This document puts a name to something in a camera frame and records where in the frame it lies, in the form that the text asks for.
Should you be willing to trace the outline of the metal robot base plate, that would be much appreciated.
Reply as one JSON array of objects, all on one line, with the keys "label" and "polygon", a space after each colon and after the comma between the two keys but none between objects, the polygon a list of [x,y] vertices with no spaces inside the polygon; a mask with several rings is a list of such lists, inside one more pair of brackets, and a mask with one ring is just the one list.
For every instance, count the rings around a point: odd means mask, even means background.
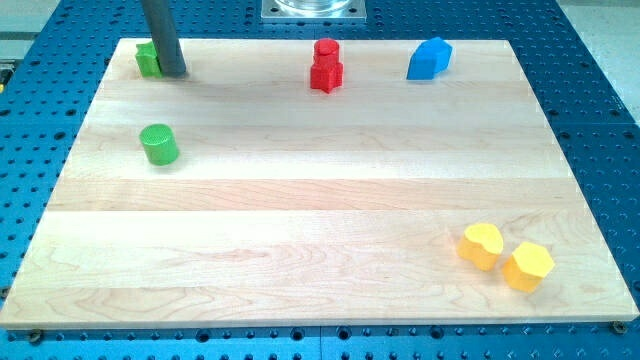
[{"label": "metal robot base plate", "polygon": [[324,21],[367,18],[365,0],[262,0],[264,21]]}]

